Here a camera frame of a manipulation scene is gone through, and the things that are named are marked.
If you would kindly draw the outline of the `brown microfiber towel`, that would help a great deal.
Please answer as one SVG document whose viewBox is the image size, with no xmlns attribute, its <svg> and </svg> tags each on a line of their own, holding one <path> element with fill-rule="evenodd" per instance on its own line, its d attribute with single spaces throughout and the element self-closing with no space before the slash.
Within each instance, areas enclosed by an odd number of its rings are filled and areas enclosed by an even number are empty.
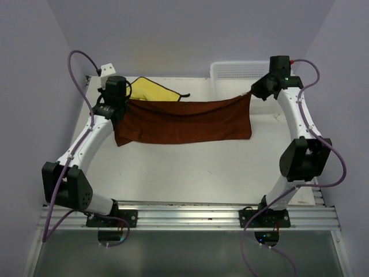
<svg viewBox="0 0 369 277">
<path fill-rule="evenodd" d="M 129 100 L 114 131 L 121 147 L 130 142 L 190 144 L 251 138 L 251 94 L 212 102 Z"/>
</svg>

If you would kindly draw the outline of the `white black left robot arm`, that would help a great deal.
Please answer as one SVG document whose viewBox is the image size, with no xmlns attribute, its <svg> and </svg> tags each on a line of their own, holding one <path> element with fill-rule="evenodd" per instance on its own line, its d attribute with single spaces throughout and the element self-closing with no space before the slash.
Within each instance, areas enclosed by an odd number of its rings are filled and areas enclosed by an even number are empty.
<svg viewBox="0 0 369 277">
<path fill-rule="evenodd" d="M 130 83 L 122 76 L 107 78 L 99 88 L 99 99 L 76 141 L 54 163 L 46 162 L 42 168 L 44 194 L 48 204 L 56 204 L 79 212 L 99 214 L 106 226 L 119 222 L 120 213 L 113 208 L 114 200 L 95 193 L 87 180 L 89 165 L 106 138 L 124 119 L 131 92 Z"/>
</svg>

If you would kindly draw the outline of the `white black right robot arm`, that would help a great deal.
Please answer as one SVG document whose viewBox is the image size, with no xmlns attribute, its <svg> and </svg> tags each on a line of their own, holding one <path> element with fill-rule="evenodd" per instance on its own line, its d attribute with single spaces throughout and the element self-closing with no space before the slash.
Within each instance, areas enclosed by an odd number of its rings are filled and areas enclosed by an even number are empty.
<svg viewBox="0 0 369 277">
<path fill-rule="evenodd" d="M 282 215 L 300 188 L 312 186 L 330 155 L 331 140 L 322 138 L 308 112 L 304 86 L 291 74 L 292 61 L 286 55 L 270 57 L 269 71 L 251 86 L 251 94 L 262 100 L 272 96 L 285 115 L 291 142 L 280 156 L 280 177 L 261 200 L 257 220 L 271 226 Z"/>
</svg>

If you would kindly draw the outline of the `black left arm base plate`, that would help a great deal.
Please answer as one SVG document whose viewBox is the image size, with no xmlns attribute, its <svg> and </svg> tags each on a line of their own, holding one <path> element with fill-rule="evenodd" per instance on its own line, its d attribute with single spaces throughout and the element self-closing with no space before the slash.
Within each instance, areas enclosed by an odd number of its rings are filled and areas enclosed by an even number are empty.
<svg viewBox="0 0 369 277">
<path fill-rule="evenodd" d="M 136 209 L 118 209 L 109 215 L 96 215 L 88 217 L 86 227 L 94 228 L 136 228 L 138 211 Z"/>
</svg>

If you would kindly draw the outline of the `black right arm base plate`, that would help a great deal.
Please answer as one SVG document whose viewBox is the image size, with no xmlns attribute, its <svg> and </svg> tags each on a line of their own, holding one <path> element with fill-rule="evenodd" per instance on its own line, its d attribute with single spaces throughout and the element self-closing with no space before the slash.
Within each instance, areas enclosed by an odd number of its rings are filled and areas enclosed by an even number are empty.
<svg viewBox="0 0 369 277">
<path fill-rule="evenodd" d="M 257 210 L 250 207 L 239 210 L 239 223 L 241 228 L 244 228 L 247 222 L 258 213 Z M 281 211 L 275 211 L 272 209 L 258 215 L 248 225 L 250 228 L 289 228 L 291 222 L 289 219 L 289 213 L 286 209 Z"/>
</svg>

